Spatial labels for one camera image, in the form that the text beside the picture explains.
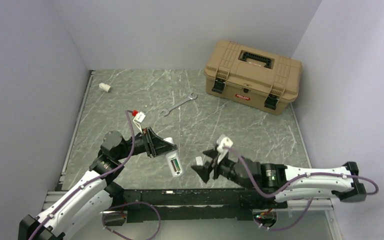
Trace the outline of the white remote control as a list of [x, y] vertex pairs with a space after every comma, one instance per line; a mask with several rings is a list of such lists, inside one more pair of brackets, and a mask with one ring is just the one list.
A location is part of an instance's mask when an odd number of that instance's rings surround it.
[[[172, 152], [165, 154], [165, 159], [167, 161], [168, 168], [170, 170], [172, 177], [173, 178], [180, 178], [184, 173], [184, 168], [183, 168], [182, 163], [180, 161], [179, 150], [175, 150], [175, 151], [172, 151]], [[175, 166], [173, 164], [174, 159], [177, 160], [177, 162], [180, 166], [180, 171], [176, 171]]]

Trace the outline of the green AAA battery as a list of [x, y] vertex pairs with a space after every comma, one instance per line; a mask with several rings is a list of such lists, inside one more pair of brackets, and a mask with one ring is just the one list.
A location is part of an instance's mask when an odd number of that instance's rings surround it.
[[181, 170], [181, 168], [180, 168], [180, 165], [179, 165], [178, 161], [176, 159], [173, 159], [172, 162], [174, 164], [175, 171], [179, 172]]

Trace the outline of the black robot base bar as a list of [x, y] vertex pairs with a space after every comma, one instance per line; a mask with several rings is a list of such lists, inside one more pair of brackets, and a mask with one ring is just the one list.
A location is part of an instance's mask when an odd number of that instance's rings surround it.
[[106, 211], [126, 214], [127, 223], [157, 220], [252, 220], [258, 210], [286, 209], [287, 202], [244, 188], [118, 190]]

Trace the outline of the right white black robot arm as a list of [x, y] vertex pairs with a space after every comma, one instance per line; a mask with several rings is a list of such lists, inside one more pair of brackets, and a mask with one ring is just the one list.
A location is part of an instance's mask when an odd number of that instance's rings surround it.
[[336, 197], [341, 202], [358, 203], [369, 195], [355, 162], [328, 169], [301, 168], [260, 163], [243, 156], [237, 161], [230, 160], [228, 155], [219, 160], [221, 154], [215, 149], [203, 153], [212, 160], [191, 168], [204, 183], [225, 177], [245, 189], [255, 190], [256, 203], [262, 208], [273, 202], [309, 198]]

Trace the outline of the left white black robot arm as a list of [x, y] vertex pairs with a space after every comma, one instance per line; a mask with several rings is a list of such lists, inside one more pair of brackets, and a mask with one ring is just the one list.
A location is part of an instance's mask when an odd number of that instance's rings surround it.
[[83, 177], [49, 208], [37, 216], [24, 217], [19, 240], [69, 240], [100, 212], [117, 210], [124, 203], [124, 189], [114, 179], [134, 155], [168, 156], [178, 147], [172, 138], [161, 138], [147, 127], [125, 140], [118, 131], [108, 132], [97, 158]]

